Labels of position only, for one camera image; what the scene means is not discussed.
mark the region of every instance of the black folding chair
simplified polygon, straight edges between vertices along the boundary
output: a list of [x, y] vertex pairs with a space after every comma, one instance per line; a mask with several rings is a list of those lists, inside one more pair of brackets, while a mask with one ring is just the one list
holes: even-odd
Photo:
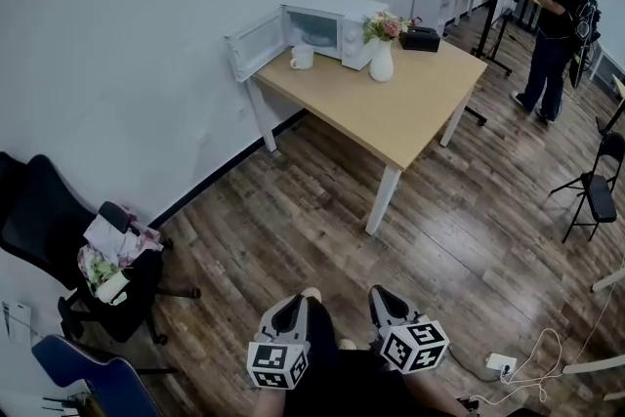
[[[616, 174], [610, 179], [606, 179], [604, 176], [600, 176], [599, 174], [595, 174], [597, 170], [597, 165], [599, 164], [599, 159], [602, 156], [611, 156], [618, 162], [618, 167], [616, 169]], [[595, 236], [595, 231], [602, 223], [613, 223], [616, 221], [616, 207], [614, 206], [614, 200], [612, 199], [612, 192], [614, 191], [614, 185], [616, 184], [616, 178], [621, 171], [621, 165], [623, 164], [623, 157], [625, 156], [625, 139], [623, 136], [614, 131], [609, 131], [605, 134], [601, 145], [599, 146], [599, 152], [597, 153], [597, 158], [595, 159], [595, 165], [593, 166], [593, 170], [591, 172], [586, 172], [582, 174], [579, 178], [570, 183], [566, 183], [564, 186], [554, 189], [549, 195], [551, 196], [556, 191], [560, 191], [564, 188], [571, 189], [580, 189], [582, 192], [577, 196], [582, 197], [582, 201], [579, 203], [579, 207], [577, 207], [577, 212], [575, 213], [575, 217], [573, 221], [571, 221], [570, 226], [568, 227], [568, 231], [564, 236], [564, 240], [562, 243], [566, 242], [570, 231], [574, 226], [594, 226], [592, 234], [588, 241], [593, 239]], [[582, 184], [582, 187], [574, 187], [575, 183]], [[584, 200], [588, 198], [588, 204], [590, 205], [591, 213], [593, 214], [594, 223], [575, 223], [577, 221], [577, 216], [579, 215], [579, 211], [584, 204]]]

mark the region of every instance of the pink flower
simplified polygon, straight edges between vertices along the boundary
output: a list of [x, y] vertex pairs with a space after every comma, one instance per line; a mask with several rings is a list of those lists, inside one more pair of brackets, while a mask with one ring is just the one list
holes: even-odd
[[401, 23], [398, 20], [386, 20], [382, 22], [382, 31], [391, 38], [398, 38], [401, 33]]

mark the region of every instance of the blue chair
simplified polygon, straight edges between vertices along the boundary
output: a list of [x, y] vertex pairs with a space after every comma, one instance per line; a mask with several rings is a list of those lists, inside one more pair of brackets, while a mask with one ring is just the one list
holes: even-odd
[[157, 417], [162, 414], [140, 375], [177, 373], [175, 368], [135, 370], [124, 358], [46, 336], [32, 353], [57, 386], [85, 380], [105, 415]]

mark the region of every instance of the electrical outlet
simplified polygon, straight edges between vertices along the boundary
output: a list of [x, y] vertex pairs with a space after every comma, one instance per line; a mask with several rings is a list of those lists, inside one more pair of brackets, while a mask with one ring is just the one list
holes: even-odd
[[486, 367], [497, 370], [498, 372], [503, 371], [505, 374], [511, 374], [517, 367], [517, 359], [503, 356], [502, 354], [491, 353], [486, 359]]

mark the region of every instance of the black box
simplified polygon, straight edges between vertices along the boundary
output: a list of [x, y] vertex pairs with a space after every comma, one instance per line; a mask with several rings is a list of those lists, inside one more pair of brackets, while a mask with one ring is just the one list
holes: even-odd
[[401, 47], [409, 51], [428, 51], [437, 53], [440, 45], [440, 37], [433, 28], [421, 28], [412, 26], [407, 33], [399, 37]]

